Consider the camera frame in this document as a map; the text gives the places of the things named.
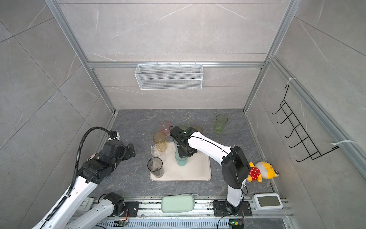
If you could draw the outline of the pink glass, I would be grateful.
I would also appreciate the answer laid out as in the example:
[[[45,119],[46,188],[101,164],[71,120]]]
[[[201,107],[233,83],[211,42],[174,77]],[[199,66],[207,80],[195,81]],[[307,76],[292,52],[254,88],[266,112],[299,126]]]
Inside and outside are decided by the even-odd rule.
[[[166,136],[170,135],[170,127],[171,124],[169,122],[162,122],[159,125],[159,129],[162,133],[164,133]]]

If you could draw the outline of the tall yellow glass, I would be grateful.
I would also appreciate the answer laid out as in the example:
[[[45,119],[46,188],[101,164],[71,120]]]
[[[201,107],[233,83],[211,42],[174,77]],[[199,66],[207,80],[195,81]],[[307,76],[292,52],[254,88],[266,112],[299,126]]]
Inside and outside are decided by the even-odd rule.
[[[153,141],[155,143],[156,149],[159,152],[164,153],[167,148],[165,133],[162,133],[162,132],[155,133],[153,136]]]

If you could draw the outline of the teal glass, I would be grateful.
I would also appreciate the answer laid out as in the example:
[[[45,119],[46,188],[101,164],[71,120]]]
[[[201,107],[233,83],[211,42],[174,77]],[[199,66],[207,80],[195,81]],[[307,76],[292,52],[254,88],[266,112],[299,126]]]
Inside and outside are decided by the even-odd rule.
[[[176,162],[177,162],[178,166],[180,166],[180,167],[184,167],[186,165],[187,161],[188,161],[188,157],[181,158],[179,156],[178,151],[175,152],[175,159],[176,159]]]

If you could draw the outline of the clear glass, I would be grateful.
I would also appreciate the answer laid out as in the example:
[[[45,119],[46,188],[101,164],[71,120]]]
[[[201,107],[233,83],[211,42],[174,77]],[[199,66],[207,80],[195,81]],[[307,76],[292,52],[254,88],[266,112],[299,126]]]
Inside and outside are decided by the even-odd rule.
[[[162,161],[165,159],[165,147],[160,144],[155,144],[151,146],[151,155],[152,157],[160,158]]]

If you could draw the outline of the beige plastic tray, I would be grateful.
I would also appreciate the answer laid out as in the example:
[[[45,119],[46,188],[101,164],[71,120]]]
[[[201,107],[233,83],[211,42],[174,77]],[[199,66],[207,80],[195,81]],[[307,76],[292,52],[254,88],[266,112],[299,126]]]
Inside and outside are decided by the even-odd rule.
[[[167,143],[166,151],[160,156],[163,162],[163,175],[156,177],[150,174],[150,180],[155,182],[194,182],[211,179],[210,159],[202,152],[189,157],[184,166],[180,166],[175,158],[174,143]]]

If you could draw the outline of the dark grey glass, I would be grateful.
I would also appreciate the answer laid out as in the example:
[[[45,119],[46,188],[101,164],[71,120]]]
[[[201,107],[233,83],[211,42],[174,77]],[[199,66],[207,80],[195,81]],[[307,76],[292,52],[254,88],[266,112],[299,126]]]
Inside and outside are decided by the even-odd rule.
[[[163,161],[159,157],[151,158],[147,163],[147,167],[151,174],[157,178],[162,177],[164,174]]]

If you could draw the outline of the tall light green glass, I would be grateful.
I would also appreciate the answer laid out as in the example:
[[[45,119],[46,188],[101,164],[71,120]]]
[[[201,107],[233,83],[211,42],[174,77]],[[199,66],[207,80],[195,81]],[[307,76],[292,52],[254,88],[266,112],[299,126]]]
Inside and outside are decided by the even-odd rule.
[[[214,130],[216,133],[222,133],[226,124],[228,122],[228,117],[224,114],[218,114],[215,118]]]

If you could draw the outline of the blue glass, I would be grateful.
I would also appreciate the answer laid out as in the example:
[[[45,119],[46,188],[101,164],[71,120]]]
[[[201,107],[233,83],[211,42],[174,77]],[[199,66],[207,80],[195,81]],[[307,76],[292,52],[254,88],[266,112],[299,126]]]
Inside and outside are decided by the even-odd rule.
[[[177,151],[178,150],[178,144],[174,139],[173,139],[173,143],[174,143],[175,150]]]

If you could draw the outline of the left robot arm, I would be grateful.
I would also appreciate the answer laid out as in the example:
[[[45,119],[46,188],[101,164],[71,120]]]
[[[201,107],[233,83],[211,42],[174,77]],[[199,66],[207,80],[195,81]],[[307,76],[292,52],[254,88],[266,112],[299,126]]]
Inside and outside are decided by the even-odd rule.
[[[82,165],[80,157],[87,136],[94,130],[108,135],[102,150]],[[71,184],[51,210],[36,225],[36,229],[91,229],[109,216],[127,214],[123,197],[110,192],[103,195],[101,202],[73,222],[71,217],[96,187],[114,172],[125,160],[135,157],[133,144],[125,145],[119,133],[103,127],[92,127],[85,132],[79,144]]]

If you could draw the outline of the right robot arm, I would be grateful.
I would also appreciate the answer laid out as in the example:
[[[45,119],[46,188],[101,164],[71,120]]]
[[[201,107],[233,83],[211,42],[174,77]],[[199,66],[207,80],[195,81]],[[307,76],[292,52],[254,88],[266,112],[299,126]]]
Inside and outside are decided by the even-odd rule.
[[[186,130],[178,126],[171,127],[170,136],[177,144],[180,158],[192,157],[200,151],[221,165],[223,179],[228,185],[226,210],[231,215],[238,214],[250,172],[249,162],[243,150],[238,146],[227,147],[214,142],[193,127]]]

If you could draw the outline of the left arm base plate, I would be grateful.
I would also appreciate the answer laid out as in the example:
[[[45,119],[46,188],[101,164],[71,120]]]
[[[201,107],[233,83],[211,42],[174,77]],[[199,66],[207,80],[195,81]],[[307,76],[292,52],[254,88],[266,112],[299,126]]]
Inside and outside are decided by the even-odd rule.
[[[128,202],[124,202],[124,204],[125,204],[125,208],[124,208],[124,211],[123,211],[123,214],[121,215],[121,217],[125,218],[127,216],[127,213],[128,213],[128,217],[137,217],[140,202],[128,201]]]

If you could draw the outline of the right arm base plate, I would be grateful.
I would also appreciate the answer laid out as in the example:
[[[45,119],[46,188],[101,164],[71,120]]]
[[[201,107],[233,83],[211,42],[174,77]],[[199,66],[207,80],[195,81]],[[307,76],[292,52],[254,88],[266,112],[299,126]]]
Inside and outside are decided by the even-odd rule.
[[[253,215],[250,203],[248,201],[241,201],[241,203],[236,207],[232,206],[226,200],[214,200],[212,204],[214,209],[214,215],[216,217],[222,217],[225,215],[250,217]]]

